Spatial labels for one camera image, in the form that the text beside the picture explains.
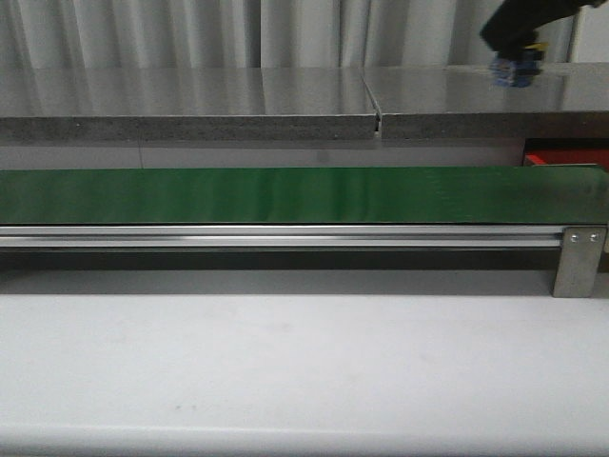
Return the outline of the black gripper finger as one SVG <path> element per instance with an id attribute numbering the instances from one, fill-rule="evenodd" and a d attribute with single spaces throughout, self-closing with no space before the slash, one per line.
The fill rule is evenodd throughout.
<path id="1" fill-rule="evenodd" d="M 500 52 L 532 45 L 538 29 L 571 17 L 585 6 L 572 0 L 503 1 L 480 31 L 480 37 L 493 51 Z"/>

